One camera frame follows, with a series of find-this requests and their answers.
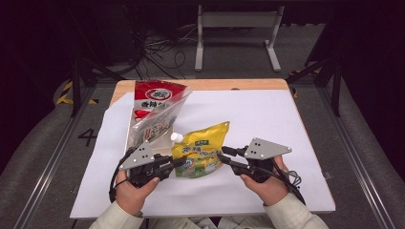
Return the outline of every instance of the sleeve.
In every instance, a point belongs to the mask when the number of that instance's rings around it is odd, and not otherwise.
[[[90,229],[104,229],[104,228],[139,228],[143,222],[143,218],[138,218],[129,215],[122,210],[114,201],[97,220],[92,224]]]
[[[328,228],[323,220],[313,215],[292,193],[272,206],[265,206],[265,210],[277,229]]]

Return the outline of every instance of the person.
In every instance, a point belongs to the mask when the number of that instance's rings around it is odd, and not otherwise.
[[[281,156],[275,161],[281,170],[287,171]],[[222,217],[218,225],[210,218],[175,218],[150,219],[149,229],[254,229],[254,228],[328,228],[323,220],[313,215],[294,194],[288,191],[283,181],[270,177],[263,183],[257,183],[252,178],[240,175],[245,186],[256,193],[264,203],[267,216],[257,217]],[[125,171],[117,174],[116,183],[126,180]],[[136,188],[129,181],[123,181],[117,186],[116,201],[114,201],[97,220],[91,229],[104,228],[140,228],[143,222],[142,206],[146,198],[159,184],[157,177],[150,180],[141,188]]]

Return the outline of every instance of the person's right hand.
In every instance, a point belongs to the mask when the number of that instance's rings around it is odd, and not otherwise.
[[[274,160],[282,171],[288,170],[281,156],[276,156]],[[263,183],[258,183],[246,175],[241,175],[241,179],[244,181],[245,186],[255,192],[267,206],[278,203],[288,194],[286,184],[276,177],[270,177]]]
[[[126,171],[119,171],[116,183],[120,183],[126,178]],[[116,187],[116,202],[118,206],[132,216],[137,215],[142,209],[146,198],[158,186],[159,181],[159,178],[155,177],[141,188],[135,187],[128,180],[119,184],[119,186]]]

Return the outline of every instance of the person's left hand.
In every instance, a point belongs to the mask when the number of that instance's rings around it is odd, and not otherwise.
[[[119,171],[116,183],[120,183],[126,178],[126,171]],[[159,178],[155,177],[141,188],[135,187],[129,180],[119,184],[116,187],[116,202],[118,206],[126,213],[135,216],[142,209],[146,198],[158,186],[159,181]]]

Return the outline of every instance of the white paper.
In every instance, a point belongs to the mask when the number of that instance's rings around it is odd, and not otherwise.
[[[104,115],[96,147],[71,212],[73,219],[97,218],[110,204],[109,184],[125,148],[134,94],[126,94]],[[312,212],[335,211],[329,187],[288,90],[195,91],[174,124],[186,134],[230,121],[224,146],[243,148],[259,137],[292,148],[283,155],[302,178],[300,191]],[[242,157],[233,160],[245,162]],[[262,201],[245,188],[229,166],[205,177],[178,178],[174,172],[147,198],[146,217],[223,216],[264,213]]]

